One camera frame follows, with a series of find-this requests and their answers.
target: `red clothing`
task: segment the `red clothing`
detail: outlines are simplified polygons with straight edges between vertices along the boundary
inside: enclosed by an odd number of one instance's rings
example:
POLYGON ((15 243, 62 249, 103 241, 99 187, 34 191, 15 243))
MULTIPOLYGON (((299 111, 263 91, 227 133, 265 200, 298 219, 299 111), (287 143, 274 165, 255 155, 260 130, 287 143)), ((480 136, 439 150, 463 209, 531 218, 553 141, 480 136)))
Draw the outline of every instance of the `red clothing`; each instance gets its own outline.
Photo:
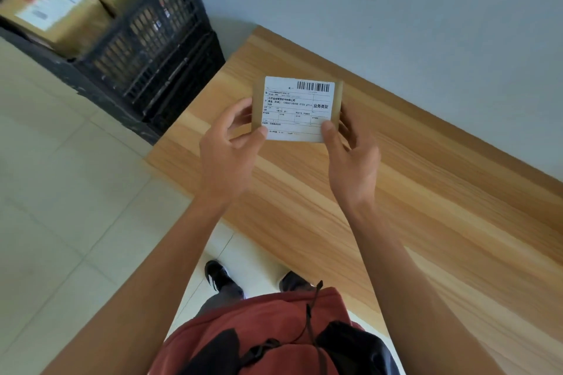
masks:
MULTIPOLYGON (((176 375, 210 340, 225 329, 234 328, 239 337, 239 356, 268 338, 290 343, 305 326, 306 304, 312 292, 284 292, 262 295, 227 307, 210 311, 184 323, 165 341, 152 364, 150 375, 176 375)), ((335 288, 322 289, 312 312, 314 336, 332 321, 353 324, 342 297, 335 288)), ((336 368, 324 350, 328 374, 337 375, 336 368)), ((256 364, 243 368, 240 374, 307 373, 319 371, 319 356, 305 332, 295 345, 268 351, 256 364)))

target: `white wall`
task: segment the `white wall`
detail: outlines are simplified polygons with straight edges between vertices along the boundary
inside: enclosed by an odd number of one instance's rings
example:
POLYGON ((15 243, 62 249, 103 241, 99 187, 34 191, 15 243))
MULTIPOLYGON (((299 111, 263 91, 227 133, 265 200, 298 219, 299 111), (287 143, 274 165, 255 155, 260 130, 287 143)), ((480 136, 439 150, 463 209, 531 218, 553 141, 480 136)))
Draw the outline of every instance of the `white wall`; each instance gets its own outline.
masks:
POLYGON ((563 180, 563 0, 204 0, 226 55, 255 23, 563 180))

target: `foot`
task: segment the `foot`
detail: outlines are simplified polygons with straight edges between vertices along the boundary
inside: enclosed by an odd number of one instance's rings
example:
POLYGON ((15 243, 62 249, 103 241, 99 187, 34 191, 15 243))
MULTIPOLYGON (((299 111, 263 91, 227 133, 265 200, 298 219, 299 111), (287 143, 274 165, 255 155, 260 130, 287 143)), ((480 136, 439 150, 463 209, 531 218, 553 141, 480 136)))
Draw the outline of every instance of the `foot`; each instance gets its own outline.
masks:
POLYGON ((229 273, 217 260, 211 260, 206 263, 205 267, 207 282, 215 288, 217 292, 221 292, 223 286, 235 283, 229 277, 229 273))
POLYGON ((314 291, 315 287, 294 272, 287 273, 278 284, 280 292, 314 291))

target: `pants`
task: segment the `pants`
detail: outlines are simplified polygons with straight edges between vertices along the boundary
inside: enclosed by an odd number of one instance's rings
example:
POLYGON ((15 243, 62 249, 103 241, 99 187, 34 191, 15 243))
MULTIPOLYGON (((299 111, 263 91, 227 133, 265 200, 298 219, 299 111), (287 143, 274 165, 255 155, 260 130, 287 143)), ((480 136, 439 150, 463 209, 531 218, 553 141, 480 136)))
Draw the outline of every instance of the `pants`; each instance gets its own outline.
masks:
MULTIPOLYGON (((299 285, 298 287, 292 288, 292 291, 314 290, 315 288, 310 284, 303 284, 299 285)), ((199 309, 198 314, 196 314, 195 316, 201 316, 211 310, 215 310, 216 308, 228 307, 242 300, 244 300, 244 292, 242 288, 236 283, 230 283, 226 286, 223 286, 219 293, 216 293, 207 301, 205 301, 205 303, 199 309)))

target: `wooden table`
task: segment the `wooden table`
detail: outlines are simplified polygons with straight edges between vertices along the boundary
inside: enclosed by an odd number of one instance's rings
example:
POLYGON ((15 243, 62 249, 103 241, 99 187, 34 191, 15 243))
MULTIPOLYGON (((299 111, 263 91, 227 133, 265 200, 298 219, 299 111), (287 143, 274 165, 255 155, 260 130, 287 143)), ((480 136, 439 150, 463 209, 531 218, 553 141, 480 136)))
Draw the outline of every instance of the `wooden table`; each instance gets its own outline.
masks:
MULTIPOLYGON (((419 267, 508 373, 563 372, 563 184, 271 31, 253 32, 147 161, 195 193, 201 135, 266 75, 343 80, 382 149, 379 204, 419 267)), ((267 142, 225 219, 386 332, 327 172, 323 144, 267 142)))

